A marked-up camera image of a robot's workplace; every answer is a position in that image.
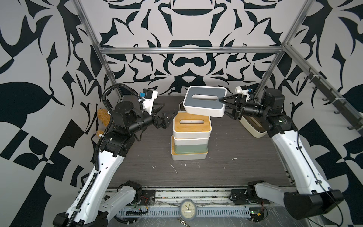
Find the white box bamboo lid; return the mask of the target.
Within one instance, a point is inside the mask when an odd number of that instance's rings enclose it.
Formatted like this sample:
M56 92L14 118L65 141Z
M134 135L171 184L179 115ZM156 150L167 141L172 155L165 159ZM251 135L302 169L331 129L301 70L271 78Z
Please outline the white box bamboo lid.
M174 161L186 161L186 160L203 160L206 158L206 153L194 153L194 154L176 154L174 141L171 137L171 154Z
M210 117L179 112L173 119L173 132L176 139L205 139L212 131Z
M208 138L194 138L194 139L177 139L174 136L172 136L172 139L174 141L174 145L176 145L176 146L204 145L204 144L208 144L208 142L209 142L209 137Z

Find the white box grey lid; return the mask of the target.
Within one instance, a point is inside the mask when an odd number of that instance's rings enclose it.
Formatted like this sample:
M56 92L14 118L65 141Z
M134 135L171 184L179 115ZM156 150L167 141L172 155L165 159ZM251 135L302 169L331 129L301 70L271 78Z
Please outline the white box grey lid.
M223 87L190 86L183 106L189 114L220 118L225 114L226 105L219 99L226 95L227 89Z

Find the green tissue box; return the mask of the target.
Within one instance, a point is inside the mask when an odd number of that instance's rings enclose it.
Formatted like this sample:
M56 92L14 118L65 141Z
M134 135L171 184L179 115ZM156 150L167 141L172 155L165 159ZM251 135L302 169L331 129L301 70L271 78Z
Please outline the green tissue box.
M208 144L175 145L176 154L194 154L208 152Z

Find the white box bamboo lid front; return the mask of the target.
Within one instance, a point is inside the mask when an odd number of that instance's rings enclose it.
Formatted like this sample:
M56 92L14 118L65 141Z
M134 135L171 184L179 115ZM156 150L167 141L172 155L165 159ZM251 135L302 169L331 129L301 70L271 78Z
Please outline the white box bamboo lid front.
M194 154L176 154L174 141L171 137L171 154L174 161L186 161L186 160L203 160L206 158L206 153L194 153Z

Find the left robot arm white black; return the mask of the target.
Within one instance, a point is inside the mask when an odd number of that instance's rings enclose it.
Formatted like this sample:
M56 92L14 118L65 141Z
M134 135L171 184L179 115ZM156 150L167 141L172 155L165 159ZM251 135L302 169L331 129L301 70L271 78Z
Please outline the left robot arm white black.
M138 140L136 133L153 125L166 129L176 117L176 110L158 115L161 108L141 113L132 102L123 101L110 113L110 122L94 151L95 165L74 203L53 220L55 227L106 227L128 204L141 201L142 186L133 181L123 183L119 192L104 198L107 188Z

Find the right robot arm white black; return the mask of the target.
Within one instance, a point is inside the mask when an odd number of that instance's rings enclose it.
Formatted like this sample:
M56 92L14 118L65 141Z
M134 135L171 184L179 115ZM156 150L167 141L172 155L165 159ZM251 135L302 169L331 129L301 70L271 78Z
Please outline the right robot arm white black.
M245 94L219 99L231 112L232 119L255 117L274 143L278 155L292 177L296 188L286 189L266 181L249 182L246 196L268 200L284 207L296 220L327 214L344 200L342 192L332 189L320 174L304 148L299 130L284 111L285 96L278 89L265 89L259 103Z

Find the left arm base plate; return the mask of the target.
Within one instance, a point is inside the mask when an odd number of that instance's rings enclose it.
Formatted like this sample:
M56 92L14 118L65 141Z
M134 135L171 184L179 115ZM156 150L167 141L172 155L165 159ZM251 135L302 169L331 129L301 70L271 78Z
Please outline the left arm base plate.
M138 197L137 205L147 206L155 201L156 191L155 190L142 190Z

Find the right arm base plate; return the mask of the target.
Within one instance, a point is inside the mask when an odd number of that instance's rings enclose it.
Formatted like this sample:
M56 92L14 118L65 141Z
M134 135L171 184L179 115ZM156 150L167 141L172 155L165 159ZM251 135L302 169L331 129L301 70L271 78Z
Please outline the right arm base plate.
M257 197L255 192L249 187L242 189L232 189L229 195L229 200L235 205L270 205L270 201Z

